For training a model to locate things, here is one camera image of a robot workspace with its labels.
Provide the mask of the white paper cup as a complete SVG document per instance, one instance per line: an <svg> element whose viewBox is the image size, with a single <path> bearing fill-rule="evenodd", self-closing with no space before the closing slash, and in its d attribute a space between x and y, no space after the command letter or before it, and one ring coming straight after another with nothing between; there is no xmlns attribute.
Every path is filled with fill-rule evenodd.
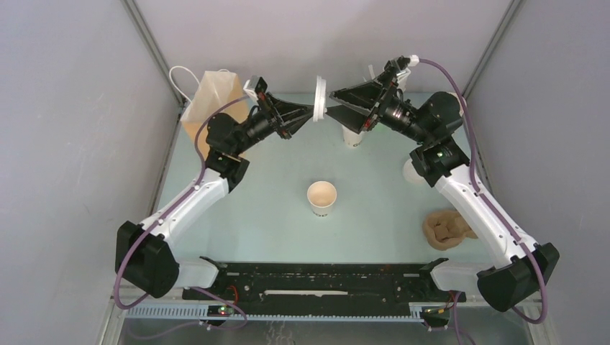
<svg viewBox="0 0 610 345"><path fill-rule="evenodd" d="M342 138L345 145L349 148L355 148L360 145L363 140L364 132L355 133L346 126L342 126Z"/></svg>
<svg viewBox="0 0 610 345"><path fill-rule="evenodd" d="M328 216L337 200L337 189L328 181L312 183L306 192L312 212L320 217Z"/></svg>

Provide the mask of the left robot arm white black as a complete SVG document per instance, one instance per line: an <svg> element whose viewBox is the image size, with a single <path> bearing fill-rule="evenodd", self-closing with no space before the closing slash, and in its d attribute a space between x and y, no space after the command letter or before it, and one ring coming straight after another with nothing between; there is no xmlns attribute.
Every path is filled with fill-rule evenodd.
<svg viewBox="0 0 610 345"><path fill-rule="evenodd" d="M226 293L227 279L220 266L205 257L175 253L194 222L217 201L228 196L243 179L249 161L241 154L276 133L292 138L309 120L325 111L323 97L314 104L292 103L262 88L248 91L223 105L199 127L208 131L209 152L196 150L201 160L198 175L169 204L139 223L126 221L117 231L114 297L122 280L146 296L160 298L173 288L199 288L210 299Z"/></svg>

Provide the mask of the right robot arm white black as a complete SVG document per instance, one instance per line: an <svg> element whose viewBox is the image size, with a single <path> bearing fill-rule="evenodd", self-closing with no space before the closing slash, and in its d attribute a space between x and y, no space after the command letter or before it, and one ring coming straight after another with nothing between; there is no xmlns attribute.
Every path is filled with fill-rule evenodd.
<svg viewBox="0 0 610 345"><path fill-rule="evenodd" d="M483 242L490 267L439 259L418 281L423 298L437 300L446 291L477 293L505 312L539 293L546 313L547 283L559 251L539 243L505 212L478 177L473 153L455 142L454 132L469 126L458 87L433 93L420 107L404 98L399 84L420 62L414 55L398 57L376 77L332 91L334 106L327 113L354 133L382 124L416 142L409 155L416 174L455 207Z"/></svg>

